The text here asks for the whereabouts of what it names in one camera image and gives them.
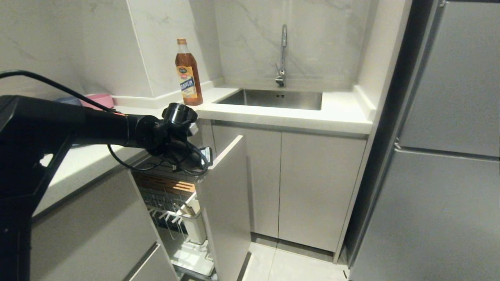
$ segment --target white container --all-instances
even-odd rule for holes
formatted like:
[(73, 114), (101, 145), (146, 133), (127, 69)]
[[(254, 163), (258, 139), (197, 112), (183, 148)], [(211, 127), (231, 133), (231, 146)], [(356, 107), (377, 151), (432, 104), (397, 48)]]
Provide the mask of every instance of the white container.
[(197, 199), (194, 199), (195, 196), (196, 193), (194, 193), (186, 201), (186, 205), (193, 208), (194, 215), (187, 214), (186, 206), (182, 205), (181, 210), (183, 210), (184, 212), (180, 216), (182, 217), (182, 221), (184, 222), (184, 226), (186, 227), (189, 241), (201, 245), (205, 242), (205, 240), (207, 240), (207, 231), (205, 230), (205, 224), (203, 223), (200, 203)]

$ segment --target pink bowl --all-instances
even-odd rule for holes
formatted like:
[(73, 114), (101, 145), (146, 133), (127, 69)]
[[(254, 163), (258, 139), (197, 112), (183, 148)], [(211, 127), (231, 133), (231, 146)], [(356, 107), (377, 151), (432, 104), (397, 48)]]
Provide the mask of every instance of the pink bowl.
[[(93, 94), (93, 95), (88, 95), (87, 98), (93, 100), (94, 102), (101, 104), (109, 109), (113, 108), (115, 105), (113, 104), (113, 98), (111, 97), (111, 94), (109, 93), (100, 93), (100, 94)], [(99, 107), (93, 106), (92, 104), (82, 100), (81, 105), (87, 108), (95, 109), (95, 110), (102, 110)]]

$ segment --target bottle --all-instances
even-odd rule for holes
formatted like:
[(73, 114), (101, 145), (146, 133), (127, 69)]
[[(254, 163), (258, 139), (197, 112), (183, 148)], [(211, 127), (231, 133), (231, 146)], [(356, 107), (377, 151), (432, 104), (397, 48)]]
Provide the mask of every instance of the bottle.
[(175, 57), (177, 75), (179, 76), (182, 98), (187, 106), (197, 106), (203, 103), (200, 76), (195, 57), (189, 52), (185, 38), (177, 39), (179, 51)]

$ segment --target bottle label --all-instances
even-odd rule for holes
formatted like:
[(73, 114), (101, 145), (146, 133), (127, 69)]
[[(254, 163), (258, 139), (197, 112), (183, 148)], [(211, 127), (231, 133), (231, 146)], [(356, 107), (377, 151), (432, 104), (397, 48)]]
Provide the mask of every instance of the bottle label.
[(191, 66), (177, 66), (177, 74), (179, 75), (180, 90), (182, 96), (188, 99), (195, 99), (198, 97), (195, 87), (195, 75)]

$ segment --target open cabinet door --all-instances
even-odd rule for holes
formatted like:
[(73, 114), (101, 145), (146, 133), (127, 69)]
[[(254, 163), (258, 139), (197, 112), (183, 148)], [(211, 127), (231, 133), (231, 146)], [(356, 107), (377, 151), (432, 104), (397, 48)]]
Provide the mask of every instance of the open cabinet door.
[(245, 139), (237, 136), (201, 176), (196, 192), (220, 281), (235, 281), (250, 247)]

